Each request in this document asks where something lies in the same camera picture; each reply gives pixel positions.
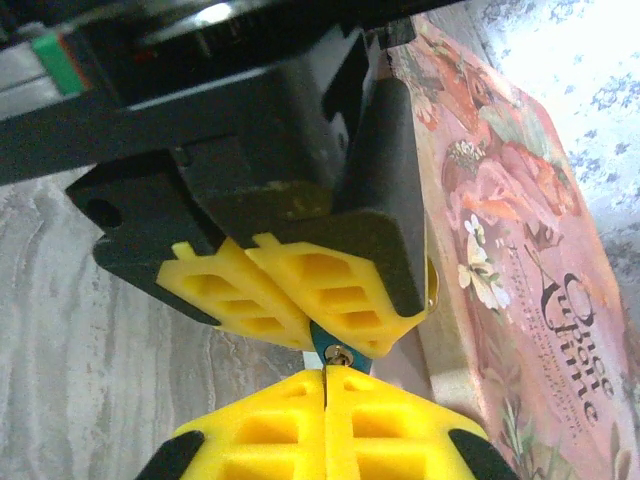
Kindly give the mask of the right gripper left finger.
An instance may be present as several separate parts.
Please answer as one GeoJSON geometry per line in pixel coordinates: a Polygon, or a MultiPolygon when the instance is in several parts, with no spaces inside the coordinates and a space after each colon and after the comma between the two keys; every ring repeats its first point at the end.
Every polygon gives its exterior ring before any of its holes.
{"type": "Polygon", "coordinates": [[[178,427],[139,479],[324,479],[325,392],[303,370],[178,427]]]}

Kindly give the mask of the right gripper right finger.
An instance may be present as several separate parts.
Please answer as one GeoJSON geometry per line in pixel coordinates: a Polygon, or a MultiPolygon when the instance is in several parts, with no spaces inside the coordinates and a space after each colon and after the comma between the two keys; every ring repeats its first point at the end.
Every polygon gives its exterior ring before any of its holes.
{"type": "Polygon", "coordinates": [[[323,369],[327,479],[516,479],[468,417],[346,366],[323,369]]]}

